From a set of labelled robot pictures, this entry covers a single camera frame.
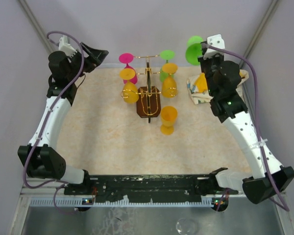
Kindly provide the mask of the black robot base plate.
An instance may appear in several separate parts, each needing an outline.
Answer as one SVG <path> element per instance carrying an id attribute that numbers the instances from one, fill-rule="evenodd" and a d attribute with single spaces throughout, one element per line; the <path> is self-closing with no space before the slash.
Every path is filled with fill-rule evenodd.
<path id="1" fill-rule="evenodd" d="M 90 175 L 82 184 L 68 184 L 65 195 L 90 195 L 96 202 L 118 202 L 125 196 L 130 203 L 201 202 L 206 195 L 224 191 L 215 175 Z"/>

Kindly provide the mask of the green wine glass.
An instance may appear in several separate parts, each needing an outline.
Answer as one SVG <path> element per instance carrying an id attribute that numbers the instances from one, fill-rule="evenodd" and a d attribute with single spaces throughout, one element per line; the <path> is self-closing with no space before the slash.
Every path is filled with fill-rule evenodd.
<path id="1" fill-rule="evenodd" d="M 160 52 L 160 57 L 165 60 L 165 64 L 167 64 L 171 59 L 175 57 L 175 52 L 172 50 L 164 50 Z M 168 73 L 164 72 L 163 69 L 160 69 L 160 81 L 164 82 L 164 80 L 168 77 Z"/>
<path id="2" fill-rule="evenodd" d="M 202 56 L 202 46 L 201 43 L 203 39 L 200 36 L 192 36 L 187 41 L 187 49 L 185 52 L 185 58 L 187 62 L 193 66 L 200 65 L 198 57 Z"/>

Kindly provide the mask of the green wine glass front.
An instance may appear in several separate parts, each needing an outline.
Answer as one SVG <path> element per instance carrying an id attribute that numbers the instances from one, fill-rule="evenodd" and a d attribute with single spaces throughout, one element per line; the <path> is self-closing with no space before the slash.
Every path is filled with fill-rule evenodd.
<path id="1" fill-rule="evenodd" d="M 198 57 L 202 56 L 202 46 L 201 43 L 203 39 L 200 36 L 192 36 L 187 41 L 187 49 L 185 52 L 185 58 L 187 62 L 193 66 L 200 65 Z"/>

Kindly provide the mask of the orange wine glass front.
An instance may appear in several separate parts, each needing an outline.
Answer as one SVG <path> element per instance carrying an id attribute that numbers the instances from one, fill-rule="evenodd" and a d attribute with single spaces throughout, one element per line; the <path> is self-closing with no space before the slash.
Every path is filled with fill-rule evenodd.
<path id="1" fill-rule="evenodd" d="M 120 72 L 120 78 L 126 81 L 122 90 L 122 98 L 124 102 L 133 104 L 139 99 L 138 89 L 130 80 L 136 75 L 135 70 L 125 68 Z"/>

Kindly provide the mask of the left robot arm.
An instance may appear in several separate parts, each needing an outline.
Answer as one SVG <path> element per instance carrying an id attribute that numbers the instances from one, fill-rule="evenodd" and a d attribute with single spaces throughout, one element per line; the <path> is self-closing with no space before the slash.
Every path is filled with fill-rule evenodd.
<path id="1" fill-rule="evenodd" d="M 60 129 L 77 93 L 76 80 L 100 66 L 109 53 L 84 43 L 80 44 L 80 48 L 81 52 L 69 44 L 63 44 L 48 56 L 51 76 L 46 107 L 35 134 L 27 145 L 18 149 L 24 166 L 23 181 L 28 188 L 35 188 L 27 181 L 30 177 L 45 179 L 46 183 L 58 181 L 75 184 L 75 189 L 81 194 L 91 191 L 92 182 L 88 179 L 88 172 L 67 165 L 56 151 Z"/>

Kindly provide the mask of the green wine glass back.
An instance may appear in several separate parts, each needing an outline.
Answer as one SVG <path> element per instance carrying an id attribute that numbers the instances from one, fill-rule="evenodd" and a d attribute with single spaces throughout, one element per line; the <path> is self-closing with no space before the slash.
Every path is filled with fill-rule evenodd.
<path id="1" fill-rule="evenodd" d="M 167 64 L 171 59 L 175 57 L 175 52 L 172 50 L 164 50 L 160 52 L 160 57 L 165 60 L 165 64 Z M 164 80 L 168 77 L 168 73 L 164 72 L 163 69 L 160 69 L 160 81 L 164 82 Z"/>

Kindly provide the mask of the pink wine glass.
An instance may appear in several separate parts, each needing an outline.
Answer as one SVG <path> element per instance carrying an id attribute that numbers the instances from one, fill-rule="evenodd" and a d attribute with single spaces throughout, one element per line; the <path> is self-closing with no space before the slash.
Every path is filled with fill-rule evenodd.
<path id="1" fill-rule="evenodd" d="M 134 60 L 134 56 L 131 53 L 123 53 L 119 56 L 119 61 L 123 64 L 126 64 L 126 66 L 124 67 L 125 69 L 133 69 L 135 71 L 135 69 L 130 66 L 130 63 L 133 60 Z M 132 82 L 133 84 L 136 84 L 138 82 L 137 75 L 135 75 L 129 81 Z"/>

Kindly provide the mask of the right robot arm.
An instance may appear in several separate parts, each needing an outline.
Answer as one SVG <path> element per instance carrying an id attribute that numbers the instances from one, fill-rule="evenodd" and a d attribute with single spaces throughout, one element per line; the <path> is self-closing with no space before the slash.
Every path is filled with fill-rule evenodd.
<path id="1" fill-rule="evenodd" d="M 260 128 L 252 121 L 248 108 L 236 88 L 241 82 L 240 67 L 226 61 L 223 47 L 214 47 L 207 42 L 200 44 L 198 61 L 212 97 L 212 113 L 232 134 L 242 150 L 251 174 L 223 169 L 209 181 L 209 188 L 219 194 L 226 188 L 242 191 L 250 202 L 259 204 L 283 192 L 294 178 L 294 169 L 283 166 L 275 158 L 260 135 Z"/>

